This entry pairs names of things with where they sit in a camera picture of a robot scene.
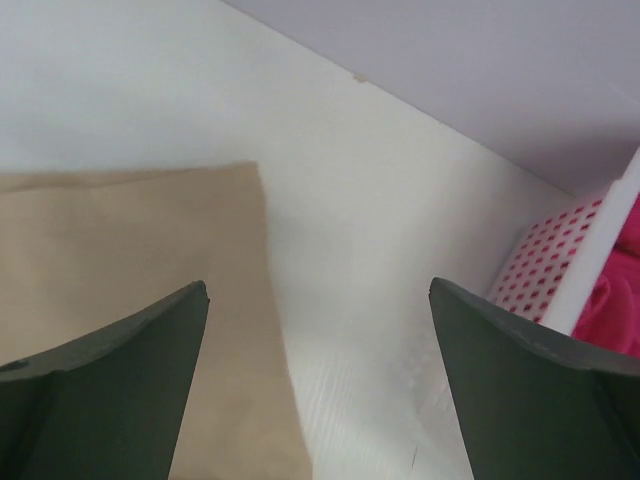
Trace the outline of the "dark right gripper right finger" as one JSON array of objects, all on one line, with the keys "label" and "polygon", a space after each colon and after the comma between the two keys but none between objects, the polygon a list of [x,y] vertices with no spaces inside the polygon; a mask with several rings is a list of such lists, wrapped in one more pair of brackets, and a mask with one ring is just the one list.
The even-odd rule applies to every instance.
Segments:
[{"label": "dark right gripper right finger", "polygon": [[638,359],[442,278],[429,302],[475,478],[638,478]]}]

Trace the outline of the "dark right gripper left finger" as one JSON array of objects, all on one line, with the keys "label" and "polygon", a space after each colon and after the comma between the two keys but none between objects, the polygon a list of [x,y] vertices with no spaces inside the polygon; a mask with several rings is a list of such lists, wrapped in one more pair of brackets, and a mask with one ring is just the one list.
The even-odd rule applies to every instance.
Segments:
[{"label": "dark right gripper left finger", "polygon": [[168,478],[208,310],[196,281],[3,365],[2,478]]}]

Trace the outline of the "beige t shirt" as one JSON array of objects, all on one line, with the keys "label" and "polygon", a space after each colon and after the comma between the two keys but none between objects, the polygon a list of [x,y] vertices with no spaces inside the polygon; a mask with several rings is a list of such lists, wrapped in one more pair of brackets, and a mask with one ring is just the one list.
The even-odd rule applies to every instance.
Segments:
[{"label": "beige t shirt", "polygon": [[1,359],[112,323],[201,280],[209,317],[176,479],[308,479],[257,166],[1,179]]}]

